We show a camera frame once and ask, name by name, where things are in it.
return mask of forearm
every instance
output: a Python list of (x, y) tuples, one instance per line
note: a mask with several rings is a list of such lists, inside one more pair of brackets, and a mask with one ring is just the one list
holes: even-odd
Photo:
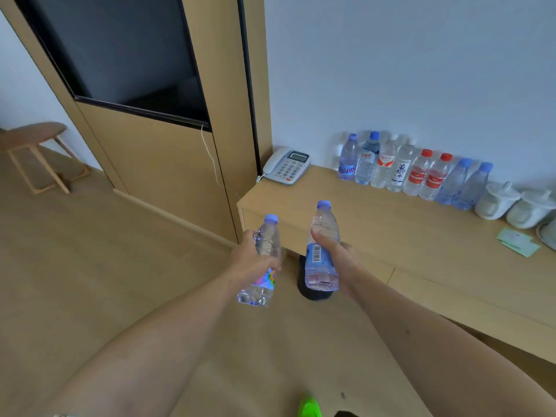
[(215, 322), (240, 288), (224, 274), (145, 316), (103, 347), (48, 409), (90, 416), (168, 415)]
[(433, 415), (556, 415), (556, 401), (516, 366), (367, 271), (349, 290)]

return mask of stool leg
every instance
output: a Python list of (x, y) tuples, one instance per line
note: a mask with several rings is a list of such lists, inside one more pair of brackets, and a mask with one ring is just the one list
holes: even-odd
[(50, 164), (46, 161), (45, 157), (38, 150), (38, 146), (29, 145), (29, 149), (37, 157), (38, 162), (40, 162), (43, 165), (43, 167), (46, 168), (46, 171), (48, 171), (48, 173), (54, 178), (54, 180), (58, 183), (58, 185), (62, 188), (62, 190), (64, 190), (69, 195), (70, 189), (68, 189), (67, 186), (64, 184), (64, 182), (60, 180), (58, 174), (54, 172)]
[(29, 186), (29, 188), (31, 189), (33, 194), (37, 195), (38, 193), (40, 193), (41, 191), (36, 189), (33, 186), (33, 183), (31, 183), (31, 180), (29, 180), (29, 177), (27, 177), (27, 174), (25, 174), (25, 171), (23, 170), (23, 167), (19, 163), (19, 160), (17, 159), (16, 155), (12, 151), (8, 151), (8, 155), (10, 155), (10, 158), (11, 158), (13, 164), (16, 166), (16, 169), (19, 171), (19, 174), (21, 174), (21, 176), (23, 177), (24, 181)]
[(81, 166), (83, 167), (83, 171), (81, 171), (81, 173), (80, 173), (79, 175), (77, 175), (77, 176), (75, 176), (75, 177), (69, 179), (69, 181), (75, 181), (75, 180), (77, 180), (78, 178), (84, 177), (84, 176), (86, 176), (86, 175), (88, 175), (88, 174), (91, 173), (91, 169), (90, 169), (87, 165), (85, 165), (83, 162), (81, 162), (81, 161), (75, 156), (75, 154), (74, 154), (72, 151), (70, 151), (70, 149), (66, 146), (66, 144), (60, 140), (60, 138), (59, 138), (58, 136), (56, 136), (56, 137), (54, 138), (54, 141), (55, 141), (56, 143), (58, 143), (58, 145), (59, 145), (64, 151), (66, 151), (67, 154), (68, 154), (69, 156), (71, 156), (74, 160), (78, 161), (79, 164), (81, 164)]

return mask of bottle label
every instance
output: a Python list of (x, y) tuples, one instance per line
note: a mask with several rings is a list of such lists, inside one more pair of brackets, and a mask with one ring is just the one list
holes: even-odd
[(411, 160), (397, 160), (394, 165), (394, 175), (392, 176), (392, 184), (394, 186), (401, 186), (404, 183), (407, 168)]
[(251, 285), (274, 290), (274, 269), (268, 268), (268, 271)]
[(372, 151), (363, 151), (361, 160), (373, 164), (376, 161), (376, 154)]
[(444, 177), (435, 177), (433, 175), (429, 175), (425, 184), (431, 189), (439, 189), (442, 185), (442, 181), (444, 181)]
[(338, 173), (343, 175), (353, 175), (355, 174), (355, 168), (357, 168), (357, 164), (355, 165), (344, 165), (340, 162), (340, 167), (338, 167)]
[(307, 245), (307, 255), (305, 258), (305, 268), (313, 266), (327, 267), (330, 273), (338, 275), (328, 250), (316, 243)]
[(395, 155), (379, 155), (379, 160), (377, 161), (377, 164), (380, 165), (381, 167), (392, 167), (392, 164), (394, 163), (394, 157)]
[(408, 180), (413, 184), (421, 184), (425, 178), (425, 175), (427, 175), (426, 172), (419, 172), (412, 169), (411, 172), (409, 173)]

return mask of white telephone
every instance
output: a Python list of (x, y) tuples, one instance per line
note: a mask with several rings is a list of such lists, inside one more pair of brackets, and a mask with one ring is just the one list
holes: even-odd
[(288, 147), (278, 149), (262, 169), (262, 177), (282, 184), (294, 184), (311, 164), (307, 153), (294, 151)]

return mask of plastic water bottle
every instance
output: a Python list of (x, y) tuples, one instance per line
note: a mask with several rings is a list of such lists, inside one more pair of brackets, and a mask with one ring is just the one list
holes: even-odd
[(438, 190), (434, 198), (436, 202), (440, 204), (452, 204), (454, 202), (455, 195), (458, 194), (463, 183), (465, 183), (467, 172), (472, 163), (473, 160), (471, 158), (462, 158), (459, 160), (455, 168), (448, 174), (448, 177), (446, 177), (440, 190)]
[(494, 164), (491, 162), (483, 162), (479, 166), (479, 169), (469, 177), (469, 180), (463, 184), (456, 195), (454, 200), (456, 208), (468, 211), (475, 206), (477, 200), (483, 194), (488, 183), (488, 175), (493, 168)]
[(338, 289), (338, 273), (332, 263), (328, 250), (315, 243), (311, 230), (319, 234), (340, 240), (336, 218), (330, 210), (330, 202), (321, 200), (316, 205), (316, 213), (309, 227), (307, 256), (305, 259), (305, 285), (317, 291), (336, 291)]
[(394, 158), (398, 153), (398, 147), (396, 146), (396, 140), (398, 136), (392, 136), (390, 139), (380, 147), (379, 158), (376, 161), (376, 166), (372, 172), (371, 186), (381, 189), (386, 186), (388, 181), (388, 176), (392, 171), (392, 165), (394, 163)]
[[(265, 216), (265, 223), (253, 236), (255, 247), (260, 255), (280, 257), (280, 234), (278, 233), (278, 217)], [(268, 268), (254, 284), (244, 288), (237, 295), (240, 303), (251, 306), (268, 306), (268, 301), (274, 293), (274, 269)]]
[(417, 143), (417, 140), (414, 137), (410, 137), (396, 155), (394, 165), (392, 165), (392, 172), (386, 185), (387, 189), (391, 192), (401, 192), (403, 189), (405, 176), (415, 156), (415, 143)]
[(351, 133), (340, 154), (340, 166), (338, 167), (338, 177), (341, 180), (353, 180), (355, 168), (357, 168), (357, 135)]
[(355, 182), (367, 185), (371, 182), (372, 170), (375, 169), (376, 160), (380, 152), (379, 132), (371, 132), (369, 140), (363, 145), (363, 152), (359, 155)]
[(433, 151), (430, 149), (423, 149), (421, 155), (415, 160), (409, 177), (404, 183), (404, 193), (407, 196), (417, 196), (423, 187), (425, 177), (433, 165)]
[(454, 156), (450, 153), (440, 155), (440, 160), (430, 168), (427, 180), (419, 192), (419, 197), (425, 200), (433, 200), (440, 190), (444, 179), (450, 170), (450, 161)]

